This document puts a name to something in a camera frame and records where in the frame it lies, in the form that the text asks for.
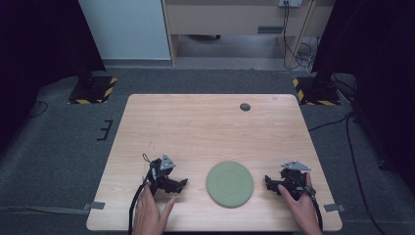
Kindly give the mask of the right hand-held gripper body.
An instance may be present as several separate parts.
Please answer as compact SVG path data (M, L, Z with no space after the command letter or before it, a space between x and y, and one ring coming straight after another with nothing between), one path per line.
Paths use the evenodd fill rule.
M292 161L281 164L281 167L283 168L281 171L283 185L295 200L298 200L303 193L312 200L315 199L316 191L306 183L306 173L311 171L309 166Z

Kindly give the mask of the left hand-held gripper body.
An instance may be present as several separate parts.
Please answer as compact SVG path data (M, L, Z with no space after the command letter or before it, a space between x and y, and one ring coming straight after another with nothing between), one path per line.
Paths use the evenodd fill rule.
M146 179L151 183L152 195L155 195L159 189L163 190L163 186L169 185L168 176L175 167L175 162L168 155L163 155L161 158L150 162Z

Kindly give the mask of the green round plate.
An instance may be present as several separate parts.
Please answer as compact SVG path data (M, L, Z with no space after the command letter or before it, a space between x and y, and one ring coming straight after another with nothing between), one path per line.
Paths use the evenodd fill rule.
M242 206L254 192L251 173L236 162L216 164L207 174L206 186L209 196L228 209Z

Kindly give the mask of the person's left hand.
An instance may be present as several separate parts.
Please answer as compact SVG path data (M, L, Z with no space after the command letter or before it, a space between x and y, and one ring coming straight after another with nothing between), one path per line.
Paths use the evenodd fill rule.
M146 185L136 205L132 235L162 235L174 204L175 199L171 198L160 211L150 185Z

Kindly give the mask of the person's right hand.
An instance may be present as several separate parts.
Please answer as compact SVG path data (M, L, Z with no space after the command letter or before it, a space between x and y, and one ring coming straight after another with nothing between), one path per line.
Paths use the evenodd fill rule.
M306 193L302 193L300 198L295 200L283 185L279 185L278 189L300 231L304 235L323 235L311 198Z

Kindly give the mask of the striped black stand base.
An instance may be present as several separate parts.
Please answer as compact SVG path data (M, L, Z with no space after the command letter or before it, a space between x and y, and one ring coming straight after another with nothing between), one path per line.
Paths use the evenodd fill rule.
M79 79L68 97L70 104L106 103L115 87L116 78L112 76L92 76Z
M301 76L293 80L301 105L335 106L340 104L337 87L331 79L321 81L312 76Z

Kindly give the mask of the black curtain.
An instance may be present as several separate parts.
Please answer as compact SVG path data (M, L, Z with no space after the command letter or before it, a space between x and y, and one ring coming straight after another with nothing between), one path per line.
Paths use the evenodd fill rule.
M415 0L336 0L313 69L356 78L361 125L415 194Z
M0 0L0 152L43 86L104 68L79 0Z

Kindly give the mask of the white panel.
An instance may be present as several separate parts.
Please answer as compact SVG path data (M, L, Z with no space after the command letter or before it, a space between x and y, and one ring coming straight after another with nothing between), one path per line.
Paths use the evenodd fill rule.
M79 0L106 60L169 60L161 0Z

